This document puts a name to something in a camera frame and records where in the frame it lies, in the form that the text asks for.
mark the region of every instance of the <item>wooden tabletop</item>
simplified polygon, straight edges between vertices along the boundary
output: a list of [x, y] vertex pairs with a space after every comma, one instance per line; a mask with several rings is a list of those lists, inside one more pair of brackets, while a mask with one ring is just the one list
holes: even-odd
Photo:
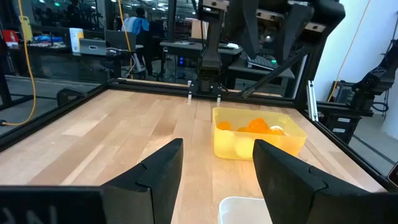
[[[215, 102], [107, 90], [0, 154], [0, 184], [101, 185], [174, 138], [184, 140], [172, 223], [217, 223], [229, 196], [262, 198], [250, 161], [220, 159], [211, 144]], [[222, 102], [289, 115], [306, 133], [299, 158], [371, 192], [385, 191], [297, 110]]]

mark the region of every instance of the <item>yellow plastic bin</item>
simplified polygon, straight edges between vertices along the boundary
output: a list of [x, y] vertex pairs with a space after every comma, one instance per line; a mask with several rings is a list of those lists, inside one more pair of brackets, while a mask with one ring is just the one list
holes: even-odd
[[[285, 135], [236, 131], [256, 118], [264, 119], [269, 127], [281, 127]], [[218, 129], [216, 126], [221, 121], [229, 121], [233, 131]], [[214, 153], [220, 158], [252, 160], [255, 139], [263, 139], [290, 155], [297, 156], [306, 138], [305, 132], [285, 114], [221, 107], [213, 109], [213, 147]]]

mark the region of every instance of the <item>yellow cable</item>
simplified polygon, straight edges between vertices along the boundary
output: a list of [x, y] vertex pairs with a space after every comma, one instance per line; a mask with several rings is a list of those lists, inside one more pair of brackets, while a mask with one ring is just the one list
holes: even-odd
[[[24, 20], [24, 14], [22, 12], [22, 4], [21, 4], [21, 0], [18, 0], [18, 6], [19, 6], [19, 14], [21, 15], [22, 21]], [[24, 36], [25, 39], [25, 29], [22, 26], [22, 35]], [[21, 122], [21, 123], [8, 123], [8, 122], [3, 122], [3, 125], [9, 125], [9, 126], [19, 126], [19, 125], [23, 125], [26, 124], [33, 116], [35, 109], [36, 109], [36, 87], [35, 87], [35, 80], [33, 79], [33, 74], [32, 74], [32, 69], [30, 68], [30, 61], [29, 61], [29, 55], [27, 52], [27, 41], [24, 40], [24, 47], [25, 47], [25, 57], [26, 57], [26, 62], [27, 62], [27, 68], [29, 71], [29, 75], [30, 75], [30, 80], [32, 81], [32, 88], [33, 88], [33, 107], [32, 110], [30, 111], [30, 115], [29, 117]]]
[[[123, 19], [123, 12], [122, 12], [122, 5], [120, 3], [120, 0], [118, 0], [119, 3], [119, 12], [120, 12], [120, 18], [122, 20], [122, 25], [124, 28], [124, 35], [126, 36], [126, 41], [127, 41], [127, 47], [129, 48], [129, 53], [131, 53], [131, 47], [130, 47], [130, 41], [129, 41], [129, 36], [127, 35], [127, 30], [126, 30], [126, 26], [124, 25], [124, 19]], [[132, 59], [130, 57], [130, 69], [132, 67]]]
[[328, 102], [330, 101], [331, 97], [332, 97], [333, 94], [335, 93], [336, 86], [337, 86], [337, 81], [338, 81], [338, 78], [340, 77], [341, 70], [343, 69], [344, 64], [346, 63], [348, 54], [349, 54], [349, 52], [351, 51], [351, 48], [352, 48], [352, 46], [353, 46], [353, 44], [354, 44], [354, 41], [355, 41], [355, 38], [356, 38], [356, 34], [358, 33], [359, 28], [361, 27], [362, 20], [363, 20], [363, 18], [365, 17], [365, 14], [366, 14], [366, 11], [368, 10], [368, 6], [369, 6], [369, 3], [370, 3], [370, 2], [371, 2], [371, 0], [369, 0], [369, 1], [368, 1], [368, 4], [366, 5], [365, 11], [363, 12], [362, 18], [361, 18], [361, 20], [360, 20], [360, 22], [359, 22], [359, 25], [358, 25], [358, 28], [357, 28], [356, 31], [355, 31], [355, 35], [354, 35], [353, 41], [351, 42], [351, 45], [349, 46], [348, 52], [347, 52], [347, 54], [346, 54], [346, 57], [345, 57], [344, 60], [343, 60], [343, 64], [341, 65], [341, 67], [340, 67], [340, 69], [339, 69], [339, 71], [338, 71], [338, 75], [337, 75], [337, 78], [336, 78], [336, 81], [335, 81], [335, 85], [333, 86], [333, 90], [332, 90], [331, 93], [330, 93], [330, 96], [329, 96], [329, 98], [328, 98]]

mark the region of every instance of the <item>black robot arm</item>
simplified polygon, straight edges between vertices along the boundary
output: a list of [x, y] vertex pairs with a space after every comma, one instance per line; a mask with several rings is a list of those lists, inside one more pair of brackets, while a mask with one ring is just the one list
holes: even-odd
[[381, 63], [368, 72], [360, 82], [353, 85], [354, 97], [351, 107], [359, 110], [370, 110], [374, 103], [374, 97], [381, 95], [394, 84], [397, 68], [398, 40], [393, 40], [391, 49]]

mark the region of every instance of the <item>white container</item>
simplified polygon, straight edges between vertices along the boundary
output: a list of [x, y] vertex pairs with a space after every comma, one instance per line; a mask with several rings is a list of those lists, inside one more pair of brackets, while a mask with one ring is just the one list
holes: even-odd
[[80, 39], [85, 38], [83, 29], [69, 28], [70, 44], [74, 54], [80, 54]]
[[219, 224], [272, 224], [263, 198], [227, 197], [218, 208]]

